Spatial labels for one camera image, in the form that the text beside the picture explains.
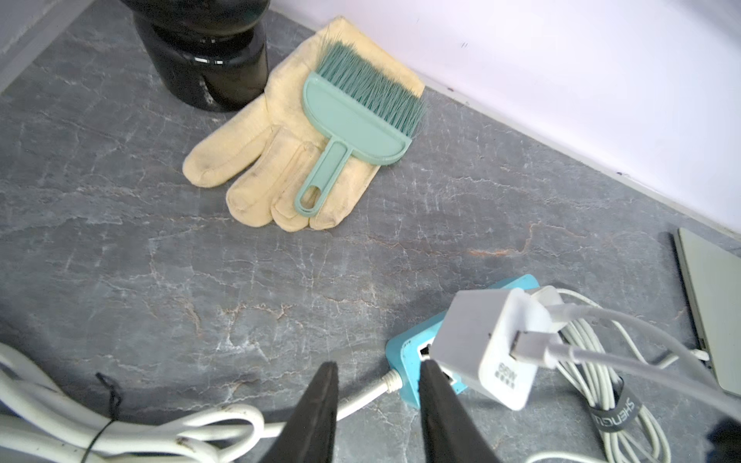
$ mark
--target green hand brush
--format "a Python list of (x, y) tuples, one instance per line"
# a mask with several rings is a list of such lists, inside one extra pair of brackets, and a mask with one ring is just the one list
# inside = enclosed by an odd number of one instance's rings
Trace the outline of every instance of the green hand brush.
[(341, 42), (306, 79), (303, 106), (330, 139), (293, 202), (305, 217), (319, 212), (350, 156), (377, 165), (401, 159), (423, 114), (418, 96)]

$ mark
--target glove finger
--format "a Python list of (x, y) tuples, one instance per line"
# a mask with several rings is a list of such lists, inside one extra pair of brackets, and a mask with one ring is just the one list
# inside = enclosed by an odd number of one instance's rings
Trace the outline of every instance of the glove finger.
[(191, 150), (183, 174), (197, 187), (221, 185), (255, 162), (273, 131), (261, 95)]
[(352, 212), (380, 167), (350, 156), (319, 213), (309, 219), (309, 226), (314, 230), (336, 227)]
[(235, 219), (251, 227), (273, 220), (270, 206), (285, 187), (288, 166), (296, 162), (301, 147), (302, 141), (285, 127), (276, 131), (260, 159), (227, 191), (227, 206)]
[(303, 153), (297, 156), (296, 162), (290, 166), (291, 172), (285, 188), (273, 201), (270, 213), (273, 220), (285, 231), (295, 232), (309, 225), (309, 218), (296, 212), (293, 201), (321, 154), (322, 151), (313, 144), (304, 143)]

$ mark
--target cable strap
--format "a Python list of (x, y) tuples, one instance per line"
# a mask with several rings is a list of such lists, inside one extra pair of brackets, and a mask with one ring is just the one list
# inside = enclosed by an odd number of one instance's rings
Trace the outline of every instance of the cable strap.
[(600, 410), (589, 407), (589, 413), (592, 415), (594, 424), (597, 429), (603, 433), (616, 433), (622, 431), (638, 416), (638, 412), (643, 407), (641, 401), (636, 395), (628, 389), (625, 380), (621, 377), (622, 387), (616, 392), (615, 408), (610, 410)]
[(98, 431), (98, 433), (93, 437), (93, 440), (90, 441), (90, 445), (87, 446), (85, 449), (85, 453), (82, 456), (82, 460), (80, 463), (85, 463), (87, 461), (87, 456), (90, 455), (90, 451), (93, 449), (93, 445), (98, 441), (98, 438), (103, 434), (103, 431), (108, 429), (109, 426), (111, 426), (114, 422), (118, 421), (119, 419), (119, 409), (121, 407), (121, 400), (123, 400), (123, 396), (121, 395), (119, 384), (116, 382), (115, 379), (104, 375), (103, 373), (96, 373), (95, 377), (100, 381), (103, 386), (108, 389), (108, 392), (110, 395), (108, 396), (108, 415), (110, 416), (110, 421), (108, 424), (106, 424), (103, 429)]

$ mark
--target laptop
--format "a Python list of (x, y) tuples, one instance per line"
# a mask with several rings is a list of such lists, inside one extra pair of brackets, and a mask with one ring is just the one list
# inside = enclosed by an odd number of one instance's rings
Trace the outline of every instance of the laptop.
[(720, 387), (741, 396), (741, 258), (685, 228), (674, 242), (700, 348)]

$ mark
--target white wall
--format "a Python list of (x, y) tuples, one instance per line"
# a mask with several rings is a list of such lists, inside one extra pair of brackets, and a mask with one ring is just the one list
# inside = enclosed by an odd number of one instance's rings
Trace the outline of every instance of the white wall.
[(273, 0), (310, 27), (342, 14), (475, 106), (741, 233), (734, 4)]
[(0, 0), (0, 92), (93, 0)]

